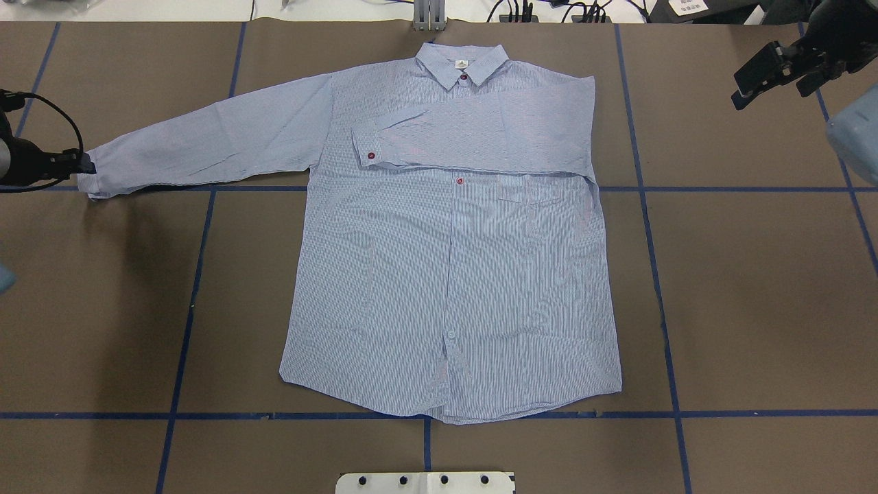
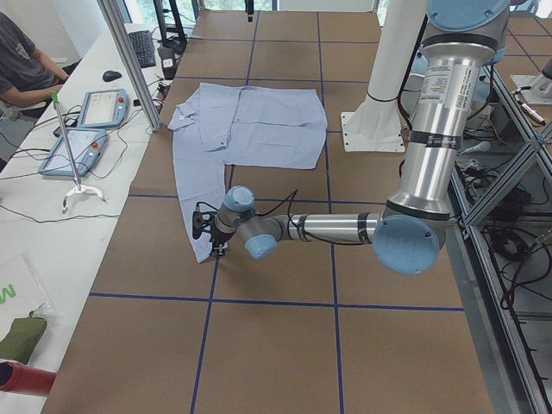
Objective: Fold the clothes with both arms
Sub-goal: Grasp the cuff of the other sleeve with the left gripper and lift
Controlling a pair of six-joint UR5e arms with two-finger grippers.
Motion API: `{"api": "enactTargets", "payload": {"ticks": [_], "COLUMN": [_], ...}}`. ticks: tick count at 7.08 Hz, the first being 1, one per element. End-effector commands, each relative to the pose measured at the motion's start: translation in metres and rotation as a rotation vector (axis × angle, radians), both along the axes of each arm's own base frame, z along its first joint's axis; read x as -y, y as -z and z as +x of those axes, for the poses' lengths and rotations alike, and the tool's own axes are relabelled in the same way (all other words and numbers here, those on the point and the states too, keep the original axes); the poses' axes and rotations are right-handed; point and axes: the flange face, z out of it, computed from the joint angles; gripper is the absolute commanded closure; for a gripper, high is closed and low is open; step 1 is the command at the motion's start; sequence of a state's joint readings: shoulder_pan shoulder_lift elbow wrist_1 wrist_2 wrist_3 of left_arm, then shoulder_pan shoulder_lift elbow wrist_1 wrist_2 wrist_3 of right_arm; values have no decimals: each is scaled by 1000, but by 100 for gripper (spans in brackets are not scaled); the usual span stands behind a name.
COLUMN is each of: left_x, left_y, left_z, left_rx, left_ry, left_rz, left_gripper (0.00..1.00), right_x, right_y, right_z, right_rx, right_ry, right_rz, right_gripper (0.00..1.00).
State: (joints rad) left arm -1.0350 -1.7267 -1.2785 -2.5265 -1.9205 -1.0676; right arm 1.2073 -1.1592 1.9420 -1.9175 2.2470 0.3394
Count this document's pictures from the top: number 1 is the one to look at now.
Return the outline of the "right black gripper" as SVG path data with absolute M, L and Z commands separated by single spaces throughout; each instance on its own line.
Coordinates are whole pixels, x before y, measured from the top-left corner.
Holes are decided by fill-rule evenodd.
M 800 40 L 785 48 L 768 42 L 735 72 L 731 101 L 743 110 L 762 93 L 790 82 L 808 97 L 827 82 L 864 69 L 876 54 L 875 1 L 821 1 Z

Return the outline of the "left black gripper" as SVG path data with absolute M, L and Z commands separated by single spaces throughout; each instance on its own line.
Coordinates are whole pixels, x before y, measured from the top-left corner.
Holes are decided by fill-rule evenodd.
M 30 187 L 44 180 L 64 181 L 74 174 L 96 174 L 96 165 L 81 149 L 51 153 L 31 141 L 14 141 L 15 187 Z

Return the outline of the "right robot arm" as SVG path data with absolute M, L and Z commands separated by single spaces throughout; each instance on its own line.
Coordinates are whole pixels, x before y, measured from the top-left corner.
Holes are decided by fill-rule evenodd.
M 816 1 L 808 27 L 789 46 L 765 44 L 734 74 L 731 95 L 736 110 L 774 87 L 794 82 L 800 96 L 809 97 L 826 82 L 855 74 L 877 56 L 875 1 Z M 870 87 L 831 117 L 826 138 L 840 159 L 860 178 L 877 181 L 877 95 Z

